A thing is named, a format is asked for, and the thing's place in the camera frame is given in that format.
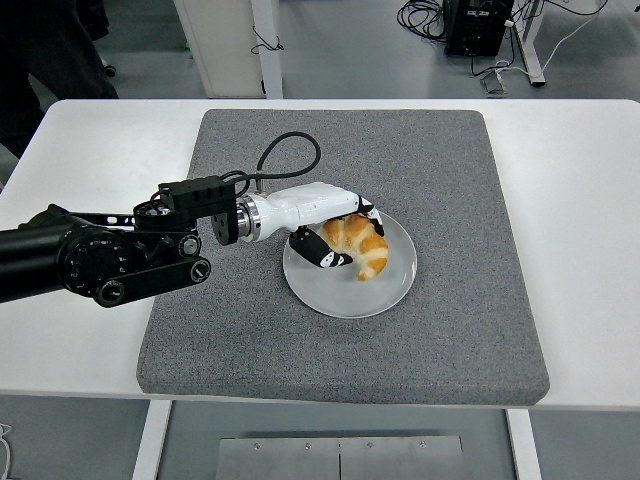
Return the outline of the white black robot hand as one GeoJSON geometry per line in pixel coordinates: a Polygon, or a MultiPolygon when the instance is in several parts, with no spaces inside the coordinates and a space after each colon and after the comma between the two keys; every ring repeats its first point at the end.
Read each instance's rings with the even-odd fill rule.
{"type": "Polygon", "coordinates": [[[296,186],[266,197],[244,198],[249,216],[249,241],[261,241],[279,229],[290,232],[289,245],[309,263],[330,268],[349,264],[353,256],[340,253],[308,227],[326,221],[362,218],[379,236],[384,228],[378,210],[360,195],[330,184],[315,182],[296,186]]]}

